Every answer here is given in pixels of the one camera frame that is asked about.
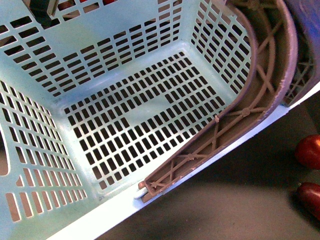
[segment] floor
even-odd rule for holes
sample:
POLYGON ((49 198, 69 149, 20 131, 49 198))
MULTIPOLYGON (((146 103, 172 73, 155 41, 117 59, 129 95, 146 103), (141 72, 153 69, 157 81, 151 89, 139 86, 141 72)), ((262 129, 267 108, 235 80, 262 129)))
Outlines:
POLYGON ((98 240, 315 240, 320 221, 294 192, 320 171, 294 158, 320 134, 320 93, 98 240))

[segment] shopping basket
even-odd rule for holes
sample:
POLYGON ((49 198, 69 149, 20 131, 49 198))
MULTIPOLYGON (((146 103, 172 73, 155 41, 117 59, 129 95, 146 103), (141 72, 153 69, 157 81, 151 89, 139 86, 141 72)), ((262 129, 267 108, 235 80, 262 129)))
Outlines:
POLYGON ((0 2, 4 239, 138 183, 150 200, 266 118, 296 67, 282 0, 35 2, 0 2))

